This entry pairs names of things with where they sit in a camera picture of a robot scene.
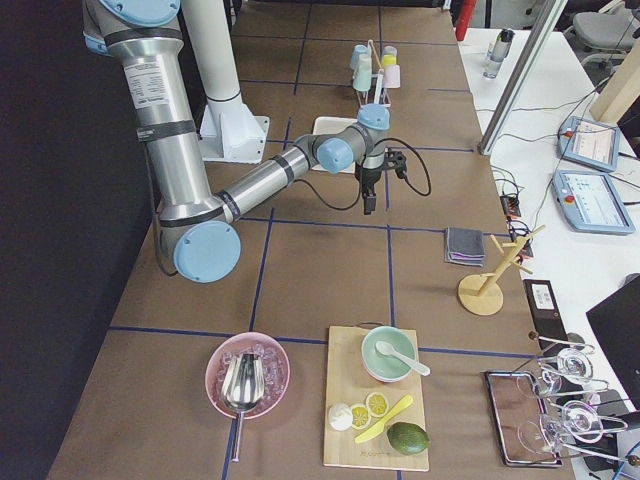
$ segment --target metal tray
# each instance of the metal tray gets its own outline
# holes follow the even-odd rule
[[[518,426],[538,422],[547,413],[542,400],[533,396],[533,375],[529,372],[485,372],[502,461],[508,467],[558,468],[562,466],[557,453],[532,453],[518,440]]]

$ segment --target pink bowl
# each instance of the pink bowl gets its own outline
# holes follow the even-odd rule
[[[265,374],[264,397],[256,408],[244,416],[246,419],[256,418],[271,411],[287,391],[289,358],[284,348],[276,340],[258,332],[235,335],[227,339],[213,352],[204,375],[204,385],[213,406],[230,418],[235,418],[236,414],[224,404],[220,391],[231,358],[242,353],[257,353],[262,357]]]

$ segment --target wooden cutting board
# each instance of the wooden cutting board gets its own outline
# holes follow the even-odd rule
[[[414,345],[417,345],[415,330],[403,330]],[[374,391],[382,392],[393,406],[406,394],[413,396],[413,405],[392,418],[387,427],[395,422],[410,422],[425,427],[422,401],[422,377],[411,372],[407,378],[396,383],[383,383],[371,377],[362,364],[360,346],[369,332],[359,327],[330,327],[329,355],[327,359],[327,393],[325,398],[324,464],[336,467],[380,468],[426,472],[429,470],[429,454],[425,450],[417,455],[402,455],[396,452],[385,432],[373,440],[356,445],[355,437],[364,430],[350,428],[338,432],[329,425],[327,414],[336,403],[364,403],[366,396]]]

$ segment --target yellow knife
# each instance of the yellow knife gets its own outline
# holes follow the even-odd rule
[[[369,440],[376,438],[382,432],[384,432],[384,425],[391,420],[393,417],[398,415],[400,412],[406,410],[413,403],[413,397],[411,395],[405,395],[402,397],[398,403],[396,403],[391,410],[387,412],[387,414],[374,423],[371,427],[366,429],[360,435],[356,437],[356,443],[364,443]]]

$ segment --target lemon slice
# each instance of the lemon slice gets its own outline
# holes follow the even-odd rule
[[[371,423],[371,413],[367,406],[364,403],[354,403],[349,408],[351,408],[351,413],[353,414],[351,426],[356,430],[367,428]]]
[[[371,416],[379,418],[389,411],[389,400],[380,392],[371,392],[364,401]]]

